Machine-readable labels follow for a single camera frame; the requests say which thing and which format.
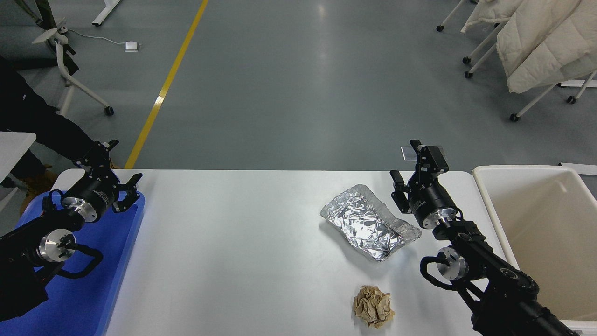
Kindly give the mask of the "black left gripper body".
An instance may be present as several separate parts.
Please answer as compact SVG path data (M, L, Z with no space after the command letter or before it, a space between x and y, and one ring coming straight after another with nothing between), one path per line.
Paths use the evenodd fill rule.
M116 176L84 175L70 188L70 210L81 216L102 216L118 196Z

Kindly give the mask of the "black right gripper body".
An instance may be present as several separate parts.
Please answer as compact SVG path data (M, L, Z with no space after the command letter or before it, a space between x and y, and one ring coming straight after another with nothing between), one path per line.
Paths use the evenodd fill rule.
M456 217L456 204L439 182L412 182L407 187L409 210L418 223L442 223Z

